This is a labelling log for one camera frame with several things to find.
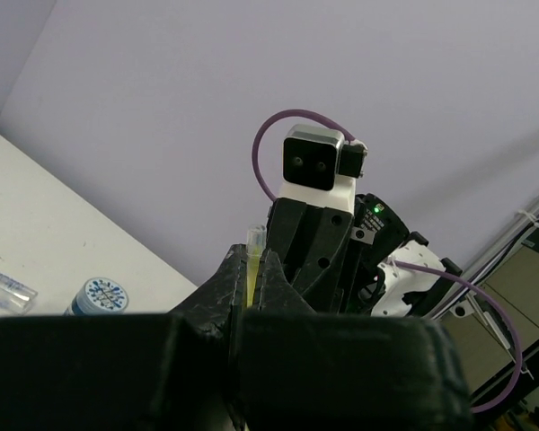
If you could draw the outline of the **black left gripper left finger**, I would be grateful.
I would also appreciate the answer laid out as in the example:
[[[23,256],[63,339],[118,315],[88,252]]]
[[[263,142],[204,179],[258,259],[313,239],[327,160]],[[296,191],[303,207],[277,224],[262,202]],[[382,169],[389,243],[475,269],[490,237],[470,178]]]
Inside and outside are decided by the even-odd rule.
[[[232,245],[218,269],[205,283],[174,306],[189,325],[210,337],[228,337],[232,320],[243,306],[247,254],[243,244]]]

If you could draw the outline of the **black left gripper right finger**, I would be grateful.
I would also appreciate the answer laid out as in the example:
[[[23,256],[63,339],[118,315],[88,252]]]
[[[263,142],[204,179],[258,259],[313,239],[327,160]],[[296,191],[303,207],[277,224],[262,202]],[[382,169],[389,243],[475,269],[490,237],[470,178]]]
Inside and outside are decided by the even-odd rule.
[[[261,256],[251,308],[265,312],[315,313],[288,283],[278,254],[271,250]]]

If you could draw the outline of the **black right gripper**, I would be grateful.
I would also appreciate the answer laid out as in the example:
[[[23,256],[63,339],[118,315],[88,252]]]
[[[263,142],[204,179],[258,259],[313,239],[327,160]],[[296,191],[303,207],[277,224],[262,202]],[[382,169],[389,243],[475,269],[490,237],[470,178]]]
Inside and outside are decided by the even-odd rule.
[[[356,214],[292,198],[272,204],[267,248],[278,254],[287,282],[317,312],[345,312],[357,291],[375,283],[379,259],[371,220],[377,197],[357,197]]]

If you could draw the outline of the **yellow clear pen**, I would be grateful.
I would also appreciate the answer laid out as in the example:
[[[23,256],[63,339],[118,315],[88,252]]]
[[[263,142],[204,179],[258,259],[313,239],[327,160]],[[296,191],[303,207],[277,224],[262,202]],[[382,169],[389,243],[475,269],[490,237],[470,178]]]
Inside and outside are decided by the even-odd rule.
[[[254,299],[256,280],[261,263],[261,256],[266,247],[267,230],[263,224],[254,224],[248,228],[246,238],[246,290],[245,306],[251,307]]]

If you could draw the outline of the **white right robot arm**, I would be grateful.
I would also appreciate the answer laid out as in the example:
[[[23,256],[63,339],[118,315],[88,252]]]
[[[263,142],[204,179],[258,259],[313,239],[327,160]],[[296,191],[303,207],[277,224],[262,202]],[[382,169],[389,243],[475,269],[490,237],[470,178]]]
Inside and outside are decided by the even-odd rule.
[[[353,212],[279,198],[267,227],[287,282],[317,312],[425,317],[463,273],[374,194],[356,195]]]

